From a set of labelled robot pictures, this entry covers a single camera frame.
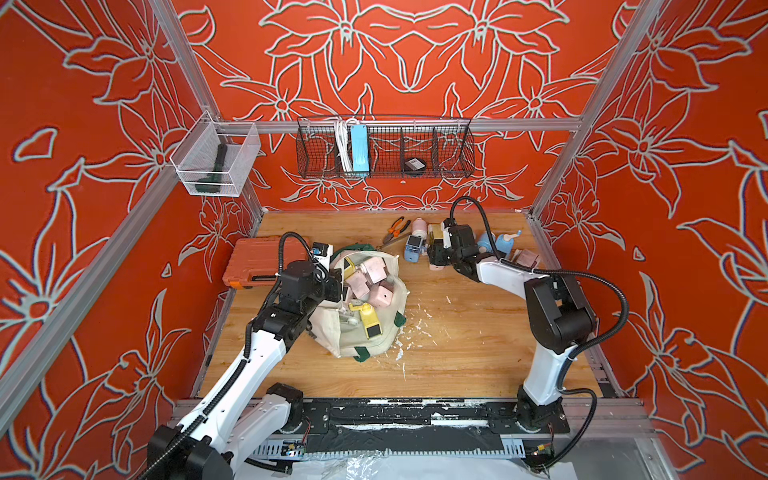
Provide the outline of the blue crank pencil sharpener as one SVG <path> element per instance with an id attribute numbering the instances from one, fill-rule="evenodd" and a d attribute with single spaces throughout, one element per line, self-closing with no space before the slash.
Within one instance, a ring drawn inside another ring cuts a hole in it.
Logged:
<path id="1" fill-rule="evenodd" d="M 514 250 L 515 241 L 522 235 L 518 230 L 514 233 L 499 234 L 495 237 L 496 250 L 501 258 L 510 259 Z"/>

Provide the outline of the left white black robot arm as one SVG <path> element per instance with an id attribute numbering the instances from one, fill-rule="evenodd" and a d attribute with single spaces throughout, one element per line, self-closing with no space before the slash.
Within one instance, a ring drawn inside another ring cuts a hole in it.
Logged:
<path id="1" fill-rule="evenodd" d="M 269 373 L 307 330 L 318 306 L 342 297 L 342 276 L 316 260 L 291 262 L 246 326 L 244 347 L 209 393 L 147 445 L 143 479 L 232 479 L 270 435 L 303 421 L 303 394 L 285 384 L 249 405 Z"/>

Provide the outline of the cream tote bag green handles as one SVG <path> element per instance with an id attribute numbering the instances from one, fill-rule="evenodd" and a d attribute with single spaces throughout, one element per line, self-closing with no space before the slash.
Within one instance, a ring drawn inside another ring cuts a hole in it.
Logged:
<path id="1" fill-rule="evenodd" d="M 349 257 L 357 266 L 357 271 L 362 272 L 360 264 L 374 256 L 382 257 L 386 263 L 388 277 L 381 282 L 387 282 L 394 287 L 394 297 L 389 307 L 375 308 L 383 333 L 367 339 L 359 314 L 351 311 L 350 306 L 368 303 L 369 294 L 364 299 L 354 297 L 347 280 L 343 279 L 342 265 L 343 259 Z M 323 301 L 317 307 L 309 319 L 310 336 L 336 358 L 352 357 L 358 362 L 364 362 L 385 353 L 406 323 L 405 309 L 409 290 L 400 278 L 398 258 L 383 251 L 373 250 L 367 244 L 351 245 L 333 254 L 329 272 L 341 273 L 342 299 L 338 303 Z"/>

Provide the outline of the blue grey square sharpener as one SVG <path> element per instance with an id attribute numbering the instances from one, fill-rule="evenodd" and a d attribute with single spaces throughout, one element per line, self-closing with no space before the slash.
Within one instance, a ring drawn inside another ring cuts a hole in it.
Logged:
<path id="1" fill-rule="evenodd" d="M 418 235 L 410 235 L 404 248 L 404 259 L 410 263 L 418 263 L 423 250 L 424 239 Z"/>

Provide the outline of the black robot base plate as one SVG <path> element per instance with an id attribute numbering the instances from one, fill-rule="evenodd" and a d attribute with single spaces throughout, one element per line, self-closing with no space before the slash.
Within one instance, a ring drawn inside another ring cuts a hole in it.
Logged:
<path id="1" fill-rule="evenodd" d="M 347 456 L 524 458 L 537 443 L 566 437 L 562 409 L 540 430 L 523 430 L 513 399 L 310 398 L 304 422 L 257 447 L 257 460 L 310 461 Z"/>

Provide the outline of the yellow tall pencil sharpener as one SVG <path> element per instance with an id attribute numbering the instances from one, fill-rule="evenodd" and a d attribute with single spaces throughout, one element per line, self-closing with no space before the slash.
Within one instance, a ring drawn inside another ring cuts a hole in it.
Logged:
<path id="1" fill-rule="evenodd" d="M 367 339 L 378 337 L 383 333 L 376 309 L 370 303 L 351 305 L 350 310 L 359 314 Z"/>

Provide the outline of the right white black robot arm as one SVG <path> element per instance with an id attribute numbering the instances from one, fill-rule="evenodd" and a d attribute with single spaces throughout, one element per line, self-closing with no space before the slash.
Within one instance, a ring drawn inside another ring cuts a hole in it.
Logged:
<path id="1" fill-rule="evenodd" d="M 526 302 L 536 341 L 529 373 L 517 392 L 516 422 L 526 432 L 539 431 L 561 413 L 563 377 L 576 347 L 595 328 L 582 300 L 571 296 L 572 282 L 559 275 L 537 274 L 482 250 L 473 230 L 446 219 L 432 229 L 428 255 L 439 266 L 450 265 L 477 283 L 497 287 Z"/>

